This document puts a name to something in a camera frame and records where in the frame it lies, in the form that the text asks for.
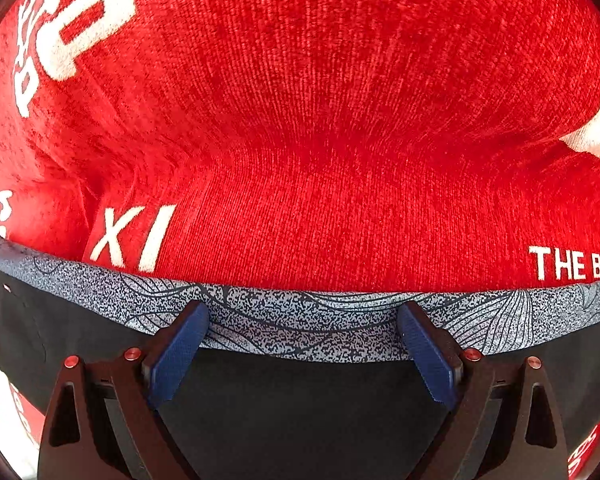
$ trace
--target red fabric with white text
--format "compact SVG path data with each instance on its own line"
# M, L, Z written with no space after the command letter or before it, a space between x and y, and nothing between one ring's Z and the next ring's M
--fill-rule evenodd
M600 13L18 0L0 26L3 190L10 239L131 273L300 290L591 282Z

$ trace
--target patterned trim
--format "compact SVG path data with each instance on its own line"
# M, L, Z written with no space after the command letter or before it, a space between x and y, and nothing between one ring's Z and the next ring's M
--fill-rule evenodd
M459 293L299 292L143 278L39 253L0 237L0 270L146 333L190 300L211 313L203 347L305 361L405 360L397 306L415 300L461 346L484 354L534 346L600 322L600 281Z

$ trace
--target gray waistband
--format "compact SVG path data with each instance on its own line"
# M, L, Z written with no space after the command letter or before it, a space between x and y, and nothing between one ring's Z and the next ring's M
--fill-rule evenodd
M600 281L459 293L264 290L143 278L62 260L0 237L0 270L141 332L168 326L190 300L211 326L203 347L306 361L404 360L397 306L417 301L464 348L527 348L600 322Z

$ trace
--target black cloth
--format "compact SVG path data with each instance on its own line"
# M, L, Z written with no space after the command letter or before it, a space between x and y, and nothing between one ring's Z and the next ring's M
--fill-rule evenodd
M147 337L0 272L0 368L43 412L67 355L111 359ZM497 359L528 355L546 366L572 450L600 420L600 323ZM412 362L208 349L160 413L203 480L403 480L445 416Z

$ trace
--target letter x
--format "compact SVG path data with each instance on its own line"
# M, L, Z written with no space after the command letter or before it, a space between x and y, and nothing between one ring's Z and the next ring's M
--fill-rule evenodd
M116 267L124 267L125 261L122 259L122 249L118 243L118 234L124 229L131 220L133 220L144 209L144 206L132 207L124 213L120 219L113 223L113 208L107 207L104 211L105 234L96 244L91 252L91 260L96 261L104 247L109 244L109 254L111 263Z

